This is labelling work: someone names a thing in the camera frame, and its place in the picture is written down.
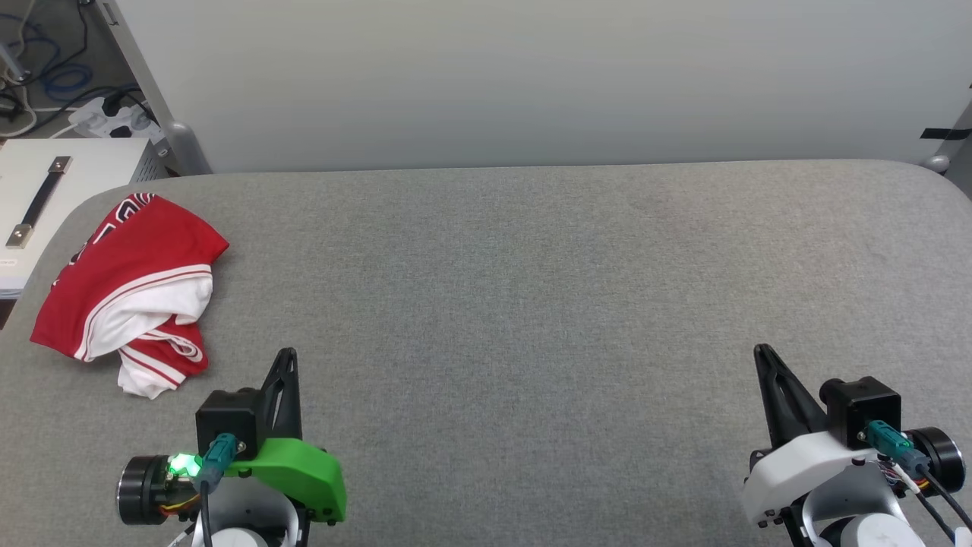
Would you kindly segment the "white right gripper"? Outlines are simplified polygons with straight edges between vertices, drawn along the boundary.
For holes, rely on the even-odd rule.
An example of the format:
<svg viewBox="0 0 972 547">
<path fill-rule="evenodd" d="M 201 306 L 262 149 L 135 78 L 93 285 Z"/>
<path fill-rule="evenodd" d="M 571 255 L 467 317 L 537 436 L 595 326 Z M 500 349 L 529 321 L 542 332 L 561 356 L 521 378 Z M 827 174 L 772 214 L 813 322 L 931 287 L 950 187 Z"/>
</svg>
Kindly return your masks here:
<svg viewBox="0 0 972 547">
<path fill-rule="evenodd" d="M 847 449 L 826 432 L 826 413 L 773 347 L 754 346 L 754 360 L 768 436 L 774 449 L 784 446 L 760 458 L 744 483 L 740 500 L 749 523 L 768 522 L 799 499 L 801 525 L 885 513 L 888 482 L 877 451 Z"/>
</svg>

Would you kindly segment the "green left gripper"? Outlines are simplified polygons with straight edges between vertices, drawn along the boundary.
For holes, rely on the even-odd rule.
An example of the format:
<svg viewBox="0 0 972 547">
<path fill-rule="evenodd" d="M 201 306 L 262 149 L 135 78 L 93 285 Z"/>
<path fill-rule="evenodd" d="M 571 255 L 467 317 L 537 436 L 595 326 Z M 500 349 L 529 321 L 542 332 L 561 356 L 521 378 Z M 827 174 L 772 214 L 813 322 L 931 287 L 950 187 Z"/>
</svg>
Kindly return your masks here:
<svg viewBox="0 0 972 547">
<path fill-rule="evenodd" d="M 301 440 L 301 384 L 295 349 L 278 351 L 260 390 L 269 439 L 253 460 L 234 460 L 225 471 L 226 478 L 262 482 L 312 510 L 315 523 L 343 523 L 347 492 L 339 461 Z"/>
</svg>

